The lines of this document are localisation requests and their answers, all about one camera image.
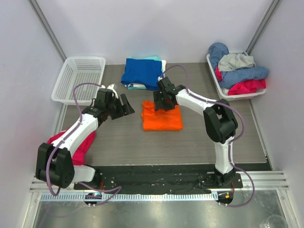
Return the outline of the orange t-shirt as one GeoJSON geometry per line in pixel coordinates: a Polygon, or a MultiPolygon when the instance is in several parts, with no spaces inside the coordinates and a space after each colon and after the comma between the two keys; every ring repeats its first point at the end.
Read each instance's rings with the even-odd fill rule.
{"type": "Polygon", "coordinates": [[[178,105],[172,110],[154,109],[154,102],[142,102],[142,124],[144,131],[180,131],[183,129],[181,111],[178,105]]]}

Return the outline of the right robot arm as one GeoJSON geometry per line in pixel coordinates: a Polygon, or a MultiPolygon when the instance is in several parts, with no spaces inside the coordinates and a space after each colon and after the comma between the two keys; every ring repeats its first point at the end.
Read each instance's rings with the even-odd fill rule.
{"type": "Polygon", "coordinates": [[[203,116],[206,133],[215,146],[214,181],[221,188],[228,186],[236,173],[232,158],[232,141],[238,128],[228,101],[205,98],[183,85],[175,86],[167,77],[160,79],[157,86],[159,90],[153,92],[156,111],[172,110],[179,105],[203,116]]]}

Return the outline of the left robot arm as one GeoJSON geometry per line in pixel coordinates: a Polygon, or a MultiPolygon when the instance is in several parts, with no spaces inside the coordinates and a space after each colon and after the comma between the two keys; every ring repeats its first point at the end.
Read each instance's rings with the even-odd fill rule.
{"type": "Polygon", "coordinates": [[[74,165],[72,157],[81,143],[107,118],[114,120],[134,112],[125,94],[117,96],[112,89],[99,89],[93,105],[80,111],[80,117],[72,127],[53,142],[39,146],[36,178],[63,189],[78,182],[85,182],[92,190],[97,189],[101,177],[95,168],[74,165]]]}

